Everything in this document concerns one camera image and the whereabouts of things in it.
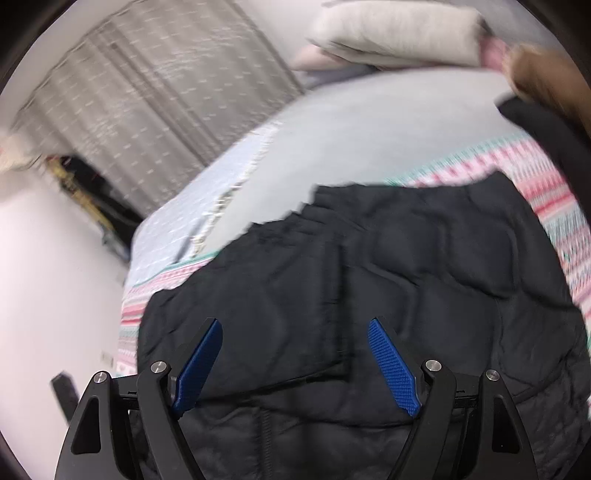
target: black puffer jacket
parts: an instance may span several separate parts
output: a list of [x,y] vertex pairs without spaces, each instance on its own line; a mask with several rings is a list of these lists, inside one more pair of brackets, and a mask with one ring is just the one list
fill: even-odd
[[564,474],[590,435],[586,331],[544,229],[501,173],[465,187],[320,187],[301,213],[254,225],[154,295],[138,368],[170,360],[215,316],[222,351],[181,420],[208,480],[385,479],[410,418],[368,348],[378,315],[452,371],[500,371],[540,478]]

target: blue gripper pad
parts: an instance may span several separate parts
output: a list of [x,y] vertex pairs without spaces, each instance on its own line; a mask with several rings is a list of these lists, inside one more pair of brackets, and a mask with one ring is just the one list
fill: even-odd
[[379,369],[386,379],[396,404],[415,417],[421,408],[417,395],[416,379],[390,341],[377,319],[369,322],[369,347],[378,361]]
[[177,395],[171,408],[172,413],[178,418],[195,406],[207,376],[212,370],[213,363],[222,348],[222,340],[222,324],[216,320],[178,376]]

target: brown object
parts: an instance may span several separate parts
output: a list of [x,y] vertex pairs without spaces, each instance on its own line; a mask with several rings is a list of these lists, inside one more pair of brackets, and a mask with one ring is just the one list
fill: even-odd
[[570,58],[521,44],[507,54],[503,70],[519,97],[582,124],[591,137],[591,88]]

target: pink pillow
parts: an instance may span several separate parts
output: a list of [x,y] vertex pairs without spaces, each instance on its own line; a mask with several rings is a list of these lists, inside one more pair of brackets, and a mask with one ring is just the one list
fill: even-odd
[[503,59],[509,46],[496,37],[484,37],[480,41],[480,63],[483,68],[503,71]]
[[352,64],[316,45],[306,45],[295,55],[289,67],[291,70],[311,72],[313,70],[338,70]]

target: curtain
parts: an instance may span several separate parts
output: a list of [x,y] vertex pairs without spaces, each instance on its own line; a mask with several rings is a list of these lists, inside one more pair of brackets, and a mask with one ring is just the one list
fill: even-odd
[[300,94],[232,1],[141,0],[65,56],[15,128],[85,158],[145,216]]

